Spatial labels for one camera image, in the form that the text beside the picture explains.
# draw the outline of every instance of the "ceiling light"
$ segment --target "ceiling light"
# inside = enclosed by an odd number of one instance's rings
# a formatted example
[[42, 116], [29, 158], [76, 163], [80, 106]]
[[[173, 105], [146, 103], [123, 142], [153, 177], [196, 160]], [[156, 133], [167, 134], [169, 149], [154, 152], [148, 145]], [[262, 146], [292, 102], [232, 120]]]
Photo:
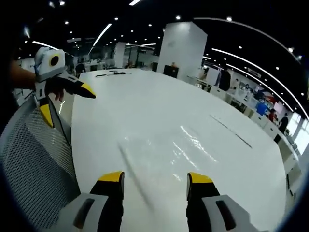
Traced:
[[152, 46], [152, 45], [156, 45], [155, 43], [148, 43], [148, 44], [142, 44], [142, 46]]
[[89, 51], [89, 53], [88, 53], [88, 55], [90, 54], [90, 52], [92, 51], [92, 49], [93, 49], [94, 47], [91, 47], [91, 49], [90, 49], [90, 51]]
[[289, 106], [289, 104], [287, 104], [287, 103], [285, 102], [285, 100], [284, 100], [278, 93], [276, 93], [271, 87], [269, 87], [269, 86], [266, 85], [265, 83], [261, 82], [261, 81], [260, 81], [259, 79], [257, 79], [255, 76], [253, 76], [253, 75], [251, 75], [251, 74], [249, 74], [249, 73], [247, 73], [247, 72], [245, 72], [245, 71], [243, 71], [243, 70], [241, 70], [241, 69], [239, 69], [239, 68], [236, 68], [236, 67], [234, 67], [234, 66], [232, 66], [232, 65], [230, 65], [230, 64], [226, 64], [226, 65], [227, 65], [227, 66], [230, 66], [230, 67], [233, 67], [233, 68], [235, 68], [235, 69], [237, 69], [237, 70], [243, 72], [244, 74], [246, 74], [246, 75], [252, 77], [252, 78], [253, 78], [254, 80], [256, 80], [257, 82], [263, 84], [263, 85], [264, 85], [265, 87], [267, 87], [269, 90], [271, 90], [272, 92], [274, 92], [274, 93], [281, 99], [281, 101], [283, 101], [283, 102], [289, 107], [289, 109], [293, 112], [293, 109]]
[[104, 28], [104, 30], [101, 32], [101, 34], [98, 36], [97, 40], [95, 41], [95, 43], [93, 44], [93, 46], [95, 46], [97, 44], [97, 42], [99, 41], [99, 39], [102, 37], [102, 35], [108, 30], [108, 28], [111, 27], [111, 23], [109, 23], [106, 28]]
[[141, 0], [134, 0], [129, 5], [134, 6], [135, 4], [139, 3]]
[[252, 62], [250, 62], [250, 61], [248, 61], [248, 60], [246, 60], [246, 59], [244, 59], [244, 58], [238, 57], [238, 56], [236, 56], [236, 55], [234, 55], [234, 54], [231, 54], [231, 53], [228, 53], [228, 52], [219, 50], [219, 49], [212, 48], [212, 50], [213, 50], [213, 51], [217, 51], [217, 52], [221, 52], [221, 53], [225, 53], [225, 54], [227, 54], [227, 55], [230, 55], [230, 56], [236, 57], [236, 58], [238, 58], [238, 59], [241, 59], [241, 60], [243, 60], [243, 61], [245, 61], [245, 62], [247, 62], [247, 63], [249, 63], [249, 64], [255, 66], [255, 67], [258, 68], [259, 70], [265, 72], [265, 73], [266, 73], [267, 75], [269, 75], [272, 79], [274, 79], [275, 81], [277, 81], [277, 82], [278, 82], [278, 83], [279, 83], [279, 84], [280, 84], [280, 85], [281, 85], [281, 86], [294, 98], [294, 100], [297, 102], [297, 104], [299, 105], [299, 107], [301, 108], [301, 110], [303, 111], [303, 113], [305, 114], [306, 118], [309, 120], [309, 116], [308, 116], [307, 112], [305, 111], [304, 107], [303, 107], [302, 104], [299, 102], [299, 100], [295, 97], [295, 95], [294, 95], [282, 82], [280, 82], [276, 77], [274, 77], [272, 74], [270, 74], [270, 73], [267, 72], [266, 70], [262, 69], [260, 66], [257, 66], [256, 64], [253, 64]]
[[52, 49], [54, 49], [54, 50], [59, 50], [58, 48], [55, 48], [55, 47], [53, 47], [53, 46], [51, 46], [51, 45], [44, 44], [44, 43], [41, 43], [41, 42], [32, 41], [32, 43], [33, 43], [33, 44], [42, 45], [42, 46], [45, 46], [45, 47], [50, 47], [50, 48], [52, 48]]
[[27, 26], [24, 26], [24, 35], [26, 35], [28, 38], [30, 38], [30, 30]]
[[50, 2], [48, 3], [48, 5], [49, 5], [50, 7], [55, 8], [55, 5], [54, 5], [54, 3], [53, 3], [52, 1], [50, 1]]
[[38, 45], [42, 45], [42, 46], [45, 46], [45, 47], [50, 47], [54, 50], [59, 50], [58, 48], [55, 48], [55, 47], [52, 47], [50, 45], [47, 45], [47, 44], [44, 44], [44, 43], [41, 43], [41, 42], [37, 42], [37, 41], [32, 41], [33, 44], [38, 44]]

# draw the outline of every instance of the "red object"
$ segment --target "red object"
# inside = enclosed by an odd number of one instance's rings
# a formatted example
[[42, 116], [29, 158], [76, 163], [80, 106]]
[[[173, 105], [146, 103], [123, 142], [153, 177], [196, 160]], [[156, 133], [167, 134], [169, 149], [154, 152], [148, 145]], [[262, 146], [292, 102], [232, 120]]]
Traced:
[[273, 122], [274, 121], [274, 116], [275, 116], [275, 114], [270, 114], [268, 116], [268, 119]]

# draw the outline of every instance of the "desk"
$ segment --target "desk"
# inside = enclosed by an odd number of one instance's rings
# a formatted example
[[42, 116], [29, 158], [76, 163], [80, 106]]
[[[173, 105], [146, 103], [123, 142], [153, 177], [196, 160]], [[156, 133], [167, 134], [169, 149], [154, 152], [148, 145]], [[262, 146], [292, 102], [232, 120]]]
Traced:
[[188, 231], [186, 175], [208, 175], [260, 230], [281, 221], [285, 171], [278, 146], [248, 117], [183, 81], [137, 69], [81, 81], [96, 99], [75, 96], [72, 149], [81, 192], [104, 173], [125, 172], [122, 231]]
[[199, 81], [199, 83], [202, 83], [206, 86], [211, 86], [210, 93], [222, 99], [228, 104], [232, 104], [233, 101], [236, 101], [237, 104], [243, 104], [245, 106], [243, 114], [249, 117], [258, 126], [260, 126], [271, 139], [274, 139], [277, 135], [281, 137], [281, 141], [278, 143], [278, 147], [282, 156], [282, 161], [284, 163], [287, 179], [289, 179], [288, 182], [290, 193], [295, 194], [301, 184], [302, 178], [302, 172], [300, 171], [298, 164], [297, 153], [294, 151], [293, 146], [290, 144], [285, 135], [279, 131], [278, 127], [269, 121], [266, 116], [261, 116], [256, 112], [255, 106], [258, 101], [252, 97], [248, 101], [245, 101], [243, 98], [245, 96], [244, 91], [239, 88], [236, 90], [235, 94], [230, 93], [230, 90], [224, 92], [221, 89], [219, 91], [220, 93], [218, 93], [218, 87], [212, 86], [205, 81], [199, 80], [196, 77], [188, 77], [195, 79]]

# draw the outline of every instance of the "floor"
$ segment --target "floor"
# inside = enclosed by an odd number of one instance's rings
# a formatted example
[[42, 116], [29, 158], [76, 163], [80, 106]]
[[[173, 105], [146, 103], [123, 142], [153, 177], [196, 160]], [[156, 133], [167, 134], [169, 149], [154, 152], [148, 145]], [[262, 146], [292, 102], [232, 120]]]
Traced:
[[[50, 98], [52, 99], [57, 111], [61, 115], [61, 117], [69, 124], [72, 123], [72, 109], [73, 109], [73, 101], [74, 96], [65, 92], [63, 102], [55, 101], [54, 94], [50, 94]], [[294, 198], [291, 196], [290, 192], [286, 190], [286, 206], [285, 212], [287, 213], [294, 204]]]

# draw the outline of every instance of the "gray mesh chair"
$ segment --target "gray mesh chair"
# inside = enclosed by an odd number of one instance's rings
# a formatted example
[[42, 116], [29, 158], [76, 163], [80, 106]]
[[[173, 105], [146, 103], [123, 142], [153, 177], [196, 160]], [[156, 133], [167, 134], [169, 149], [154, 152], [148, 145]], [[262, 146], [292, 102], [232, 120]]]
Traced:
[[60, 209], [80, 195], [69, 141], [45, 124], [32, 97], [0, 138], [0, 164], [16, 203], [38, 230], [55, 224]]

